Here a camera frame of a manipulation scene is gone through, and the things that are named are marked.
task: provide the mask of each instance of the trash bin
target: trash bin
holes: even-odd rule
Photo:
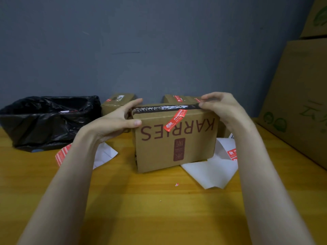
[[[70,144],[79,129],[101,117],[98,96],[32,96],[0,110],[0,124],[15,148],[37,152]]]

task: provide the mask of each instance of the person's left arm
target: person's left arm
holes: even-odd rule
[[[137,99],[92,121],[77,133],[61,167],[48,186],[18,244],[77,244],[98,145],[119,135],[124,128],[136,128],[140,120],[125,117]]]

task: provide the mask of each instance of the wooden table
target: wooden table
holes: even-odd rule
[[[269,155],[317,244],[327,244],[327,171],[258,126]],[[250,244],[238,172],[204,190],[180,166],[138,174],[131,133],[93,172],[80,244]],[[15,244],[58,170],[57,150],[13,149],[0,129],[0,243]]]

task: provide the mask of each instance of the gray wall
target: gray wall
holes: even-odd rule
[[[257,116],[313,0],[1,0],[0,107],[31,95],[231,92]]]

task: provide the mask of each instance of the black packing tape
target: black packing tape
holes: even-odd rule
[[[180,109],[192,110],[192,109],[201,109],[201,108],[199,107],[199,104],[136,107],[132,110],[132,114],[134,115],[140,113],[169,112],[169,111],[178,111]]]

